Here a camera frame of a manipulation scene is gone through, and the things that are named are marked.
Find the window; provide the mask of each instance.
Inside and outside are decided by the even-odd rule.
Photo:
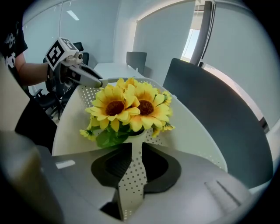
[[[196,11],[193,14],[192,24],[189,30],[189,35],[181,56],[181,60],[190,62],[193,51],[196,47],[197,39],[200,34],[200,27],[202,23],[203,10],[199,11],[203,6],[196,2]]]
[[[190,29],[189,36],[185,44],[185,48],[181,60],[190,62],[193,55],[194,48],[196,47],[199,33],[200,33],[199,30]]]

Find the person's arm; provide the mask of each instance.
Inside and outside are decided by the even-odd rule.
[[[47,81],[48,63],[26,63],[23,53],[15,58],[15,67],[23,85],[36,85]]]

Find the roller shade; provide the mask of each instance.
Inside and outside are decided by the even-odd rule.
[[[147,52],[144,76],[163,84],[172,58],[181,58],[195,1],[171,5],[138,21],[133,51]]]
[[[280,117],[279,58],[268,34],[250,11],[216,4],[202,61],[241,86],[258,105],[268,126],[274,126]]]

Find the black t-shirt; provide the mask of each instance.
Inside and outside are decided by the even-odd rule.
[[[5,59],[6,66],[10,69],[17,82],[21,85],[21,80],[14,64],[15,58],[27,49],[22,31],[22,20],[15,19],[10,25],[7,33],[7,37],[1,46],[1,52]]]

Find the sunflower center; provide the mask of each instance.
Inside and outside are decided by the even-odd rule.
[[[147,100],[139,100],[140,105],[138,109],[140,110],[141,115],[149,115],[154,111],[154,106],[151,102]]]
[[[120,114],[124,109],[124,104],[122,101],[112,101],[106,107],[106,114],[109,116],[115,116]]]

